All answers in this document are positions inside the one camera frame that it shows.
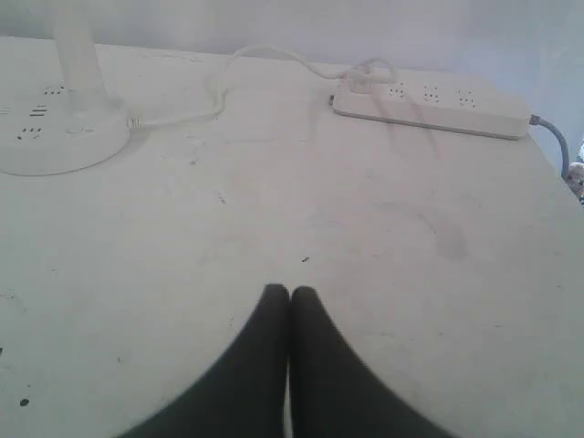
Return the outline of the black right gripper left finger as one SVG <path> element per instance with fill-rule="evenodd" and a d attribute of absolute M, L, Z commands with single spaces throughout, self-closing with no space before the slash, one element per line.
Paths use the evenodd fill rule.
<path fill-rule="evenodd" d="M 265 286 L 253 313 L 213 366 L 125 437 L 282 437 L 288 291 Z"/>

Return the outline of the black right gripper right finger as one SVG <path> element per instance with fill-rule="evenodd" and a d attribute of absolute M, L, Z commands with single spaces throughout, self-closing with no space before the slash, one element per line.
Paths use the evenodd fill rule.
<path fill-rule="evenodd" d="M 353 351 L 311 287 L 291 302 L 289 385 L 295 437 L 448 437 Z"/>

